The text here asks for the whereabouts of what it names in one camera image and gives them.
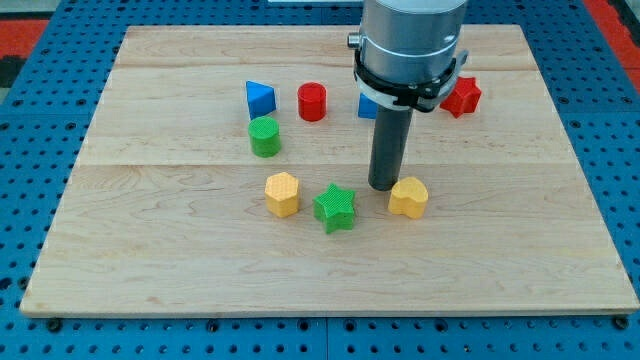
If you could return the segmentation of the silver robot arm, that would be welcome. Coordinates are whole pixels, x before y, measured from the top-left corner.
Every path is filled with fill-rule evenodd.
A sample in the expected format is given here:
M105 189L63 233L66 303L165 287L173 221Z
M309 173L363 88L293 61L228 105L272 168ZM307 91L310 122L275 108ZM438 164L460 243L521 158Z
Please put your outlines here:
M431 112L455 87L468 52L456 51L466 0L364 0L348 35L362 94L389 110Z

